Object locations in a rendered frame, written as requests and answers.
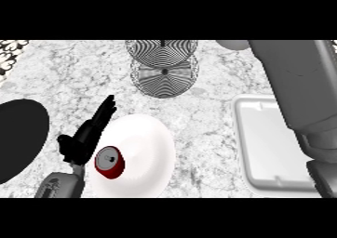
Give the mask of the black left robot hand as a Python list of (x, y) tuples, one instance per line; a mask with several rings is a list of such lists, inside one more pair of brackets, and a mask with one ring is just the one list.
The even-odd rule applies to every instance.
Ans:
[(65, 162), (76, 165), (84, 165), (89, 162), (115, 111), (114, 96), (110, 95), (93, 117), (81, 124), (74, 136), (61, 135), (58, 137), (59, 152), (65, 156)]

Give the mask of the white rectangular tray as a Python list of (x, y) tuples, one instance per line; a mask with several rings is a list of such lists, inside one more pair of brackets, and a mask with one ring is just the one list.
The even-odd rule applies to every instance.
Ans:
[(244, 182), (251, 192), (274, 198), (319, 198), (307, 161), (272, 95), (232, 100), (234, 131)]

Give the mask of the red can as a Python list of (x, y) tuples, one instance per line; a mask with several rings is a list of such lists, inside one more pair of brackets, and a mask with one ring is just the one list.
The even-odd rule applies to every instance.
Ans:
[(117, 147), (105, 147), (95, 156), (95, 168), (107, 179), (117, 179), (126, 169), (126, 160)]

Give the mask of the white round plate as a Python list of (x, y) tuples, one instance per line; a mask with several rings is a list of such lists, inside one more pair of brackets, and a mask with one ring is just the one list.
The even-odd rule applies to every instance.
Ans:
[[(126, 169), (108, 179), (95, 168), (96, 153), (118, 148)], [(111, 121), (89, 162), (89, 180), (99, 197), (158, 197), (172, 178), (176, 161), (175, 140), (163, 122), (145, 114), (130, 114)]]

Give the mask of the black round pan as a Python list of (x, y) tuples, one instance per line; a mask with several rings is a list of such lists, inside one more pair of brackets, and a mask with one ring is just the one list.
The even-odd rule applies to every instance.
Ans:
[(40, 102), (16, 99), (0, 104), (0, 184), (28, 167), (49, 131), (50, 116)]

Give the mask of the pale grey rounded object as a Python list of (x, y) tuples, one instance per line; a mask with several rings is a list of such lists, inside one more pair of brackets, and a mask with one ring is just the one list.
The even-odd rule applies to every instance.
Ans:
[(217, 43), (229, 50), (245, 50), (250, 48), (248, 40), (217, 40)]

